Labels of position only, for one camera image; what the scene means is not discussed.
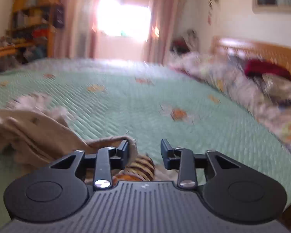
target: mattress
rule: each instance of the mattress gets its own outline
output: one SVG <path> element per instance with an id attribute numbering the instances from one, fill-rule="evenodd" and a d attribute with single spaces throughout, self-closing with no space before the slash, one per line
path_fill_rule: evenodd
<path id="1" fill-rule="evenodd" d="M 279 181 L 291 203 L 291 154 L 276 137 L 217 90 L 168 68 L 46 59 L 0 74 L 3 81 L 0 108 L 22 94 L 47 93 L 53 99 L 50 107 L 64 106 L 74 116 L 70 127 L 85 140 L 127 134 L 136 139 L 138 152 L 155 163 L 162 163 L 162 138 L 194 153 L 214 149 Z M 3 213 L 3 190 L 19 167 L 9 155 L 0 158 L 7 159 L 0 160 Z M 198 181 L 205 181 L 200 171 Z M 7 220 L 7 214 L 0 215 L 0 226 Z"/>

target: triangular cutout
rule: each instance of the triangular cutout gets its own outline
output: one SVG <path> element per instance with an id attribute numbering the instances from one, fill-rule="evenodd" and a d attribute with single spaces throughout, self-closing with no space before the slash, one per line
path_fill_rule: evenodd
<path id="1" fill-rule="evenodd" d="M 232 162 L 220 156 L 216 156 L 216 160 L 222 169 L 239 168 L 239 166 L 233 164 Z"/>
<path id="2" fill-rule="evenodd" d="M 72 165 L 75 155 L 71 155 L 68 158 L 65 158 L 64 160 L 59 161 L 57 164 L 51 166 L 53 169 L 69 169 L 70 166 Z"/>

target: window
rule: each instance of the window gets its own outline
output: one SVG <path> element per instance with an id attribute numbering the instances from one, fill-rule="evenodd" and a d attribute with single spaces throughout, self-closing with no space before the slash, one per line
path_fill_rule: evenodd
<path id="1" fill-rule="evenodd" d="M 151 10 L 150 0 L 100 0 L 98 29 L 110 36 L 127 36 L 146 41 Z"/>

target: headboard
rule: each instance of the headboard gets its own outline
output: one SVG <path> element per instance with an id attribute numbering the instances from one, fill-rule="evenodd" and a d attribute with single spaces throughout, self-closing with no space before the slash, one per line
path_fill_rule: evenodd
<path id="1" fill-rule="evenodd" d="M 213 37 L 210 49 L 213 54 L 235 54 L 240 57 L 259 56 L 285 67 L 291 73 L 291 48 L 269 43 L 229 37 Z"/>

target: pink curtain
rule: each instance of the pink curtain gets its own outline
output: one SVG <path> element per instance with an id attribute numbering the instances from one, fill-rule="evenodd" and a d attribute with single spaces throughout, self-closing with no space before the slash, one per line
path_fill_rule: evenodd
<path id="1" fill-rule="evenodd" d="M 57 30 L 55 58 L 94 58 L 97 25 L 95 11 L 99 0 L 61 0 L 65 27 Z"/>
<path id="2" fill-rule="evenodd" d="M 174 29 L 185 0 L 153 0 L 151 25 L 145 47 L 145 61 L 166 64 Z"/>

